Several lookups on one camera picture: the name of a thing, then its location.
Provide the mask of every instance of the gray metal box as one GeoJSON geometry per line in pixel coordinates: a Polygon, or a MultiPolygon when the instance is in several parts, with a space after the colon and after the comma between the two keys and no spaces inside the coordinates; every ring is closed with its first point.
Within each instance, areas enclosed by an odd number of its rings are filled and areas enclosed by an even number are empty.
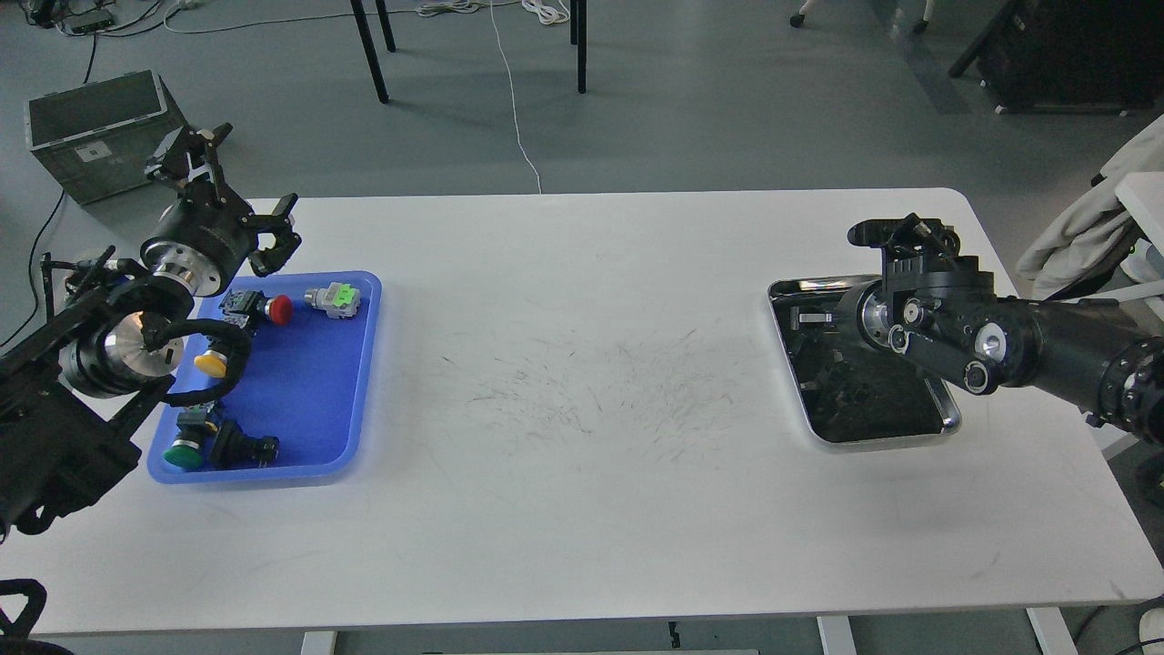
{"type": "Polygon", "coordinates": [[[154,71],[49,93],[24,112],[29,151],[80,204],[146,184],[146,158],[185,123],[154,71]]]}

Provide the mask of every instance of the yellow button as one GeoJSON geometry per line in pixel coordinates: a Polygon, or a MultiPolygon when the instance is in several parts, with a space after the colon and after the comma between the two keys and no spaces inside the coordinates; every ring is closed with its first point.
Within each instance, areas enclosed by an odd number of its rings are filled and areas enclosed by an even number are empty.
{"type": "Polygon", "coordinates": [[[194,358],[194,366],[199,371],[210,376],[211,378],[225,378],[226,377],[226,363],[222,362],[221,356],[211,355],[210,351],[194,358]]]}

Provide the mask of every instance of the screw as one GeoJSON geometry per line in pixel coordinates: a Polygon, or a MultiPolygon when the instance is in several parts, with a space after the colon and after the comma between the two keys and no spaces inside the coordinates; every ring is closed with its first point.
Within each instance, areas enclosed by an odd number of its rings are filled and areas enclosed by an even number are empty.
{"type": "Polygon", "coordinates": [[[981,369],[979,369],[977,366],[974,366],[972,369],[968,369],[966,371],[966,386],[967,387],[981,389],[984,385],[986,385],[986,372],[985,371],[982,371],[981,369]]]}

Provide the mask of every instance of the silver metal tray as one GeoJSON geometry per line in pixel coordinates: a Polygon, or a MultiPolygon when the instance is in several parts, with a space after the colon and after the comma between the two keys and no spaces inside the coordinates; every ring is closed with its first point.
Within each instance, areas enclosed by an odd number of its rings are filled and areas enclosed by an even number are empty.
{"type": "Polygon", "coordinates": [[[835,314],[837,301],[876,277],[785,279],[768,287],[804,418],[814,435],[832,444],[953,434],[961,414],[945,383],[839,329],[845,318],[835,314]]]}

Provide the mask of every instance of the red button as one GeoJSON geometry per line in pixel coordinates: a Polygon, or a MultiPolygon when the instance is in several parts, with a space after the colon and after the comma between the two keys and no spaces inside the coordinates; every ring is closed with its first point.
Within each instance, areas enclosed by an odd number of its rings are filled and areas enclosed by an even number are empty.
{"type": "Polygon", "coordinates": [[[291,298],[286,296],[275,296],[267,302],[267,316],[276,325],[291,322],[291,313],[293,311],[294,306],[291,304],[291,298]]]}

